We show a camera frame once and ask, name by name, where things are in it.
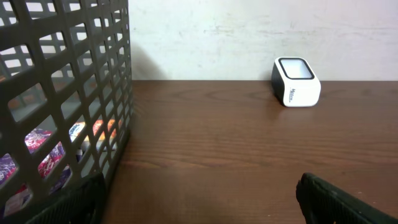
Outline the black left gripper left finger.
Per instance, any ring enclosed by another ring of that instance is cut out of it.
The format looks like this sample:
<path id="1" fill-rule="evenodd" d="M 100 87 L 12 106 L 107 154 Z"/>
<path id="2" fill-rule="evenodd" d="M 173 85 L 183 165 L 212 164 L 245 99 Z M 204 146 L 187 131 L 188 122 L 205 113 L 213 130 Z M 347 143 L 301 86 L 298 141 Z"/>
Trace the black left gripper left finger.
<path id="1" fill-rule="evenodd" d="M 105 199 L 106 184 L 103 174 L 89 175 L 30 207 L 25 222 L 100 223 Z"/>

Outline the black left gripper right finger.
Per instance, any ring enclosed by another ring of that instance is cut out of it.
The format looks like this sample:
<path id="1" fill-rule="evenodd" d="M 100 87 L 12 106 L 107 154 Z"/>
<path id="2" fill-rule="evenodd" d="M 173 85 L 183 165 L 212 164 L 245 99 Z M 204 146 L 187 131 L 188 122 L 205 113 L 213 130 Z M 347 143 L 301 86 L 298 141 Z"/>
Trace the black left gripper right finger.
<path id="1" fill-rule="evenodd" d="M 308 172 L 298 181 L 296 199 L 307 224 L 397 224 L 396 218 Z"/>

